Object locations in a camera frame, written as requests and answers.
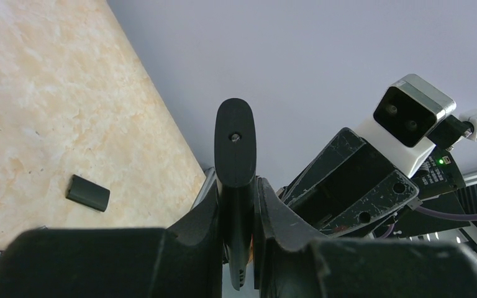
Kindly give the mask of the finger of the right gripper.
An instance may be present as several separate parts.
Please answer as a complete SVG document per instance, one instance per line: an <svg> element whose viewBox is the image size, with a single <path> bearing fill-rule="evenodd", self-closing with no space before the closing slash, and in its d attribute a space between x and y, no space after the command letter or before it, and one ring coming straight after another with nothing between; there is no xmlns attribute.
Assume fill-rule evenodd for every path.
<svg viewBox="0 0 477 298"><path fill-rule="evenodd" d="M361 238L418 193L374 146L342 128L279 198L327 237Z"/></svg>

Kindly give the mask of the black remote control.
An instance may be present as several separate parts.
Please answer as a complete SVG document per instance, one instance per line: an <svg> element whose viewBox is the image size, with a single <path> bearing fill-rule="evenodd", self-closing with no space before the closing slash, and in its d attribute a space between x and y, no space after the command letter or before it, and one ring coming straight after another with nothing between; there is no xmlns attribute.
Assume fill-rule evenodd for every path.
<svg viewBox="0 0 477 298"><path fill-rule="evenodd" d="M227 252L232 287L245 283L253 233L257 143L253 113L246 101L225 100L218 108L214 163L220 230Z"/></svg>

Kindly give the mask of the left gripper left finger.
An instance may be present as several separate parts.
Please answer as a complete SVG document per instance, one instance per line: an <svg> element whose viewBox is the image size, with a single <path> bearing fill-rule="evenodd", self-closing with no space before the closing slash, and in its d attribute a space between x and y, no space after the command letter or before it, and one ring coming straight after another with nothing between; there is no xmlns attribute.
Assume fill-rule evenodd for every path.
<svg viewBox="0 0 477 298"><path fill-rule="evenodd" d="M216 195L168 228L23 232L0 258L0 297L220 297Z"/></svg>

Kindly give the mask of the black battery cover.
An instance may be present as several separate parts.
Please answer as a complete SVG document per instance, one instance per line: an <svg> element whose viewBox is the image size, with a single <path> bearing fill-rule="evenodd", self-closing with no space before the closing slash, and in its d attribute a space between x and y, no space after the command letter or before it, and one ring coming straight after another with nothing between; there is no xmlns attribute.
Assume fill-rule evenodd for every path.
<svg viewBox="0 0 477 298"><path fill-rule="evenodd" d="M110 194L109 189L74 174L70 178L65 198L96 211L105 212Z"/></svg>

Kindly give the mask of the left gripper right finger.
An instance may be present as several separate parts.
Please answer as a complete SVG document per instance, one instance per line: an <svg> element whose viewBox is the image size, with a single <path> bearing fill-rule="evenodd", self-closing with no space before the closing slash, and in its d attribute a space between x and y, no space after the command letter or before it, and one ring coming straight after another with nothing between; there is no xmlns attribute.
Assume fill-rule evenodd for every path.
<svg viewBox="0 0 477 298"><path fill-rule="evenodd" d="M464 245L328 238L279 200L265 178L255 198L255 288L261 297L477 297Z"/></svg>

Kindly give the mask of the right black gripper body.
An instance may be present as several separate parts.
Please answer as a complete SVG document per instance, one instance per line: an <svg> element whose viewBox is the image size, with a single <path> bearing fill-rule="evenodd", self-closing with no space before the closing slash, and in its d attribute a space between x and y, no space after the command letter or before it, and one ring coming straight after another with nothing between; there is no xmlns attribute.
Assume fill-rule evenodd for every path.
<svg viewBox="0 0 477 298"><path fill-rule="evenodd" d="M448 214L464 214L457 191L465 188L463 176L449 152L433 152L422 169L428 173L416 174L412 181L419 188L421 207ZM409 207L397 213L396 223L389 238L420 238L470 226L469 222L440 219L413 211Z"/></svg>

